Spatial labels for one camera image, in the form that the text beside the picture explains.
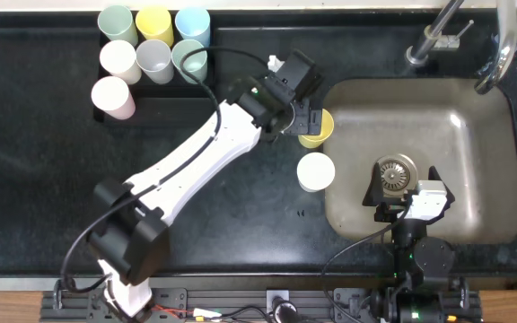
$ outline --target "sink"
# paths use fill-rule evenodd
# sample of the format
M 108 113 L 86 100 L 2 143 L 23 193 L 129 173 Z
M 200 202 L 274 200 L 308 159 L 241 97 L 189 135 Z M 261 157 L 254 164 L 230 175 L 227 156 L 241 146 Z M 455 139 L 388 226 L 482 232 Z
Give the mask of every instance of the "sink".
M 451 243 L 503 243 L 517 235 L 517 152 L 510 104 L 475 80 L 348 80 L 330 89 L 335 121 L 324 153 L 337 174 L 326 189 L 334 230 L 358 240 L 384 227 L 362 206 L 378 160 L 396 196 L 435 166 L 456 202 L 428 235 Z

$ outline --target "wooden floor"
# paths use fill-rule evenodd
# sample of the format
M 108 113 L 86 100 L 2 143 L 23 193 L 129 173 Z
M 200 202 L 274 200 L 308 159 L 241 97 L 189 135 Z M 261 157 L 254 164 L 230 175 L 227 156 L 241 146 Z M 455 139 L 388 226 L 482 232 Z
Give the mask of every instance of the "wooden floor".
M 517 291 L 482 292 L 486 323 L 517 323 Z M 36 323 L 40 292 L 0 292 L 0 322 Z

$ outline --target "faucet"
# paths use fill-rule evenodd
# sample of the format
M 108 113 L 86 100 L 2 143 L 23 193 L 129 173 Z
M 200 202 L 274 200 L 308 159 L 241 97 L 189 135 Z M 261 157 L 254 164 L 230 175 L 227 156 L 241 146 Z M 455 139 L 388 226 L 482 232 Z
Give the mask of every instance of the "faucet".
M 450 18 L 458 11 L 464 0 L 451 0 L 438 14 L 432 25 L 426 26 L 423 34 L 418 39 L 415 46 L 411 46 L 406 51 L 406 60 L 411 65 L 421 66 L 428 60 L 428 52 L 437 46 L 442 38 L 442 30 L 448 24 Z M 500 42 L 492 65 L 489 66 L 476 82 L 474 89 L 478 94 L 486 94 L 500 82 L 505 75 L 513 55 L 516 51 L 517 43 L 517 21 L 516 5 L 513 0 L 496 0 L 496 10 L 498 14 L 498 30 Z M 460 34 L 454 37 L 451 42 L 459 41 L 460 36 L 471 26 L 471 22 Z

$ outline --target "sink drain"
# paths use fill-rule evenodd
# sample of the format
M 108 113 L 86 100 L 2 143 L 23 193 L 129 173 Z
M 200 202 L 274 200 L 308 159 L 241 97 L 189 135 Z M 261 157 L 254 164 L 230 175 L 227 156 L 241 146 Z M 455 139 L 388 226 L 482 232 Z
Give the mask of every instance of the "sink drain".
M 398 153 L 380 158 L 382 188 L 389 196 L 404 195 L 405 188 L 414 188 L 417 182 L 416 165 L 407 156 Z

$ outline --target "faucet handle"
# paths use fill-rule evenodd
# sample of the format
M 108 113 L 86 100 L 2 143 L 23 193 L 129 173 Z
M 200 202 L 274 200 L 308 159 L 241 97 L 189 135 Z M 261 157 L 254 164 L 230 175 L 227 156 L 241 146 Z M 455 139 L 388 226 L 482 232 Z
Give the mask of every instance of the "faucet handle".
M 456 50 L 460 47 L 460 37 L 474 24 L 473 20 L 470 20 L 466 27 L 464 27 L 458 35 L 440 35 L 436 43 L 434 44 L 433 50 Z

